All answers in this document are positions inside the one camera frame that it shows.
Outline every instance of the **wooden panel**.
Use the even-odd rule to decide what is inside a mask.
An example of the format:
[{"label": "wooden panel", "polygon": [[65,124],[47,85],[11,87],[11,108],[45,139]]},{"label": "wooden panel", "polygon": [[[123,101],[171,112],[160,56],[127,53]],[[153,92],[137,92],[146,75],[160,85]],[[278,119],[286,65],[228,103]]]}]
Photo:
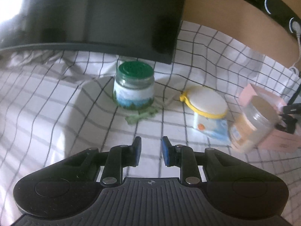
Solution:
[{"label": "wooden panel", "polygon": [[[300,0],[283,1],[301,17]],[[243,0],[186,0],[183,19],[219,30],[286,67],[298,59],[297,40]]]}]

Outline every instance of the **container with yellow lid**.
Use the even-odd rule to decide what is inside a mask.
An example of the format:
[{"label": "container with yellow lid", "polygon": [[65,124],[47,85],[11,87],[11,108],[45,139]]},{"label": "container with yellow lid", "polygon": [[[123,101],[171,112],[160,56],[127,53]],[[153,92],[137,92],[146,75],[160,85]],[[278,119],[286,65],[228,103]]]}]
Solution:
[{"label": "container with yellow lid", "polygon": [[183,92],[180,101],[185,102],[193,110],[192,125],[196,130],[210,138],[224,141],[225,144],[230,142],[228,124],[224,119],[228,105],[222,96],[210,88],[195,86]]}]

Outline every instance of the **jar with brown lid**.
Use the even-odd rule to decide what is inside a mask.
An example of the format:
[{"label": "jar with brown lid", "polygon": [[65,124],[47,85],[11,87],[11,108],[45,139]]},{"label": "jar with brown lid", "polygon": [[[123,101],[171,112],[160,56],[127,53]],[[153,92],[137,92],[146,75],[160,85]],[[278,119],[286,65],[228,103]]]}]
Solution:
[{"label": "jar with brown lid", "polygon": [[266,100],[253,96],[230,128],[232,148],[241,153],[251,151],[279,121],[276,110]]}]

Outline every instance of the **green lid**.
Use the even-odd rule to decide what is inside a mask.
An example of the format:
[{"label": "green lid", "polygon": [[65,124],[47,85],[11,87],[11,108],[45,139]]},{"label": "green lid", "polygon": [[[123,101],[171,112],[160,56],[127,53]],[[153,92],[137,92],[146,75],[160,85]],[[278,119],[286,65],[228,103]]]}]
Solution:
[{"label": "green lid", "polygon": [[144,79],[153,76],[154,70],[147,63],[140,61],[124,62],[118,67],[120,73],[133,79]]}]

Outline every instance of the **grid pattern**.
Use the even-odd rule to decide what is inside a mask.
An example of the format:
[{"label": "grid pattern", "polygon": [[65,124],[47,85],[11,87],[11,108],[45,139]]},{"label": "grid pattern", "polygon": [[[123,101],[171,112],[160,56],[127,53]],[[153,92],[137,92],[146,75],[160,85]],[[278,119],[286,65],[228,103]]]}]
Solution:
[{"label": "grid pattern", "polygon": [[301,83],[278,62],[254,52],[211,28],[183,22],[173,63],[141,60],[155,71],[159,101],[174,99],[151,119],[129,126],[111,99],[116,68],[133,58],[82,51],[20,51],[2,55],[0,71],[0,224],[19,216],[12,190],[23,176],[89,147],[109,151],[142,137],[138,167],[124,176],[178,177],[180,169],[165,167],[160,138],[203,152],[214,147],[283,179],[290,199],[283,216],[301,225],[301,149],[293,154],[254,149],[244,155],[192,128],[193,112],[178,99],[195,85],[216,90],[228,103],[229,123],[241,108],[237,102],[248,84],[259,85],[286,101]]}]

